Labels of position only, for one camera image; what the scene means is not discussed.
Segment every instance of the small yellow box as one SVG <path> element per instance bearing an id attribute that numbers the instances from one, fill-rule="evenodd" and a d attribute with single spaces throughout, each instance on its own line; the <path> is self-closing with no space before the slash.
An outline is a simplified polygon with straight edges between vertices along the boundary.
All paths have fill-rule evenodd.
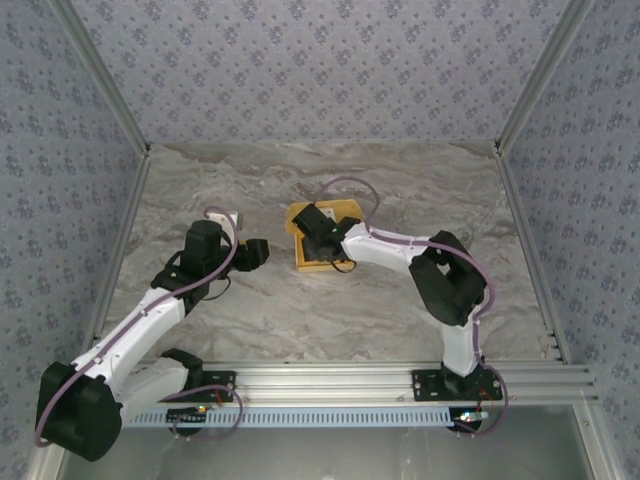
<path id="1" fill-rule="evenodd" d="M 324 272 L 327 270 L 333 271 L 333 267 L 330 262 L 321 262 L 318 260 L 307 260 L 304 258 L 304 250 L 302 248 L 302 239 L 304 235 L 298 227 L 293 224 L 293 219 L 298 213 L 302 211 L 310 202 L 292 203 L 287 209 L 287 220 L 284 224 L 285 231 L 292 233 L 295 242 L 296 251 L 296 268 L 299 272 Z M 358 202 L 350 198 L 347 200 L 324 200 L 315 203 L 316 207 L 325 213 L 325 215 L 333 218 L 336 223 L 342 220 L 344 217 L 353 217 L 359 220 L 364 220 L 362 209 Z M 345 270 L 352 269 L 355 265 L 351 261 L 334 262 L 340 268 Z"/>

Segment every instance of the blue floral wall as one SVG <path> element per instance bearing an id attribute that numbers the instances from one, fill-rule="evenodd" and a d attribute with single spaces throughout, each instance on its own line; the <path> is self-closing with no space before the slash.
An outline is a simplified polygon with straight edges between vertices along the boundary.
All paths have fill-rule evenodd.
<path id="1" fill-rule="evenodd" d="M 42 371 L 78 353 L 139 155 L 44 0 L 0 2 L 0 478 Z"/>
<path id="2" fill-rule="evenodd" d="M 574 360 L 640 478 L 640 4 L 596 1 L 509 153 Z"/>
<path id="3" fill-rule="evenodd" d="M 147 140 L 493 140 L 567 0 L 74 0 Z"/>

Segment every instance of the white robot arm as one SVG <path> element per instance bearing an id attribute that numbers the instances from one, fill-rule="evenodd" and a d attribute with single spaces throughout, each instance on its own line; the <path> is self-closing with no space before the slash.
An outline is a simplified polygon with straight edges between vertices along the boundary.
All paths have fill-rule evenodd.
<path id="1" fill-rule="evenodd" d="M 220 271 L 217 278 L 226 278 L 232 269 L 254 270 L 268 256 L 264 239 L 242 242 L 234 253 L 224 223 L 194 222 L 184 250 L 156 275 L 131 313 L 71 364 L 55 362 L 43 373 L 38 437 L 95 461 L 111 448 L 123 422 L 185 386 L 201 386 L 191 369 L 194 360 L 200 366 L 202 361 L 175 349 L 165 352 L 151 367 L 132 372 L 153 344 L 207 296 L 209 283 L 200 280 L 213 280 L 216 271 Z"/>
<path id="2" fill-rule="evenodd" d="M 411 275 L 425 307 L 442 325 L 446 375 L 463 379 L 476 370 L 480 352 L 474 349 L 472 318 L 484 299 L 486 282 L 464 260 L 419 246 L 431 240 L 466 254 L 455 236 L 439 232 L 433 238 L 409 237 L 373 230 L 349 217 L 335 223 L 313 204 L 305 207 L 293 223 L 321 258 L 369 262 Z M 439 266 L 447 267 L 448 272 L 443 273 Z"/>
<path id="3" fill-rule="evenodd" d="M 412 243 L 427 241 L 430 237 L 409 237 L 393 232 L 376 229 L 387 238 L 407 240 L 409 245 L 397 245 L 373 237 L 367 231 L 364 223 L 351 227 L 342 240 L 344 253 L 355 262 L 368 262 L 387 267 L 403 275 L 410 275 L 409 267 L 414 257 L 422 255 L 427 247 L 413 246 Z M 473 350 L 473 310 L 467 315 L 468 321 L 464 325 L 447 325 L 441 323 L 444 356 L 442 363 L 453 373 L 466 377 L 477 366 L 476 355 Z"/>

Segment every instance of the gray marble tabletop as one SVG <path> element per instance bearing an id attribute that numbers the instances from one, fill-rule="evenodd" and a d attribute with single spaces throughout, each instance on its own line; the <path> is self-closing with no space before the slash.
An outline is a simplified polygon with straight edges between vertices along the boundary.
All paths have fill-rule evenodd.
<path id="1" fill-rule="evenodd" d="M 183 246 L 208 204 L 242 212 L 241 238 L 263 237 L 268 262 L 233 272 L 231 288 L 200 303 L 149 352 L 179 347 L 207 360 L 439 360 L 438 323 L 409 276 L 374 265 L 298 273 L 284 230 L 293 202 L 314 199 L 337 175 L 372 183 L 382 198 L 373 225 L 408 235 L 449 230 L 488 269 L 497 302 L 482 318 L 489 359 L 550 358 L 513 217 L 488 144 L 265 144 L 154 146 L 105 332 L 140 300 Z M 328 198 L 372 206 L 366 188 L 335 185 Z M 214 282 L 211 293 L 224 287 Z"/>

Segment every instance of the aluminum frame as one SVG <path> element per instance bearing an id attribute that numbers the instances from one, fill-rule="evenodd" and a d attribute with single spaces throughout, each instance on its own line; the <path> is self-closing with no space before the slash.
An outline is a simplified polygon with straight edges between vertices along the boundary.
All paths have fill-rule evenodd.
<path id="1" fill-rule="evenodd" d="M 513 175 L 508 163 L 499 155 L 497 162 L 543 318 L 547 326 L 554 330 L 564 363 L 549 360 L 497 361 L 492 362 L 492 365 L 503 373 L 509 385 L 509 398 L 514 406 L 573 405 L 595 478 L 625 478 L 599 405 L 593 376 L 587 366 L 570 364 L 567 342 L 550 300 L 549 287 L 523 215 Z M 149 159 L 145 156 L 136 174 L 109 271 L 88 325 L 85 339 L 87 346 L 93 342 L 104 324 L 149 167 Z M 237 390 L 249 407 L 397 407 L 419 405 L 413 401 L 411 371 L 439 368 L 439 364 L 214 362 L 205 364 L 205 368 L 235 370 L 238 373 Z M 429 405 L 456 406 L 464 405 L 464 402 L 430 402 Z M 68 453 L 55 445 L 36 449 L 26 478 L 55 480 L 68 458 Z"/>

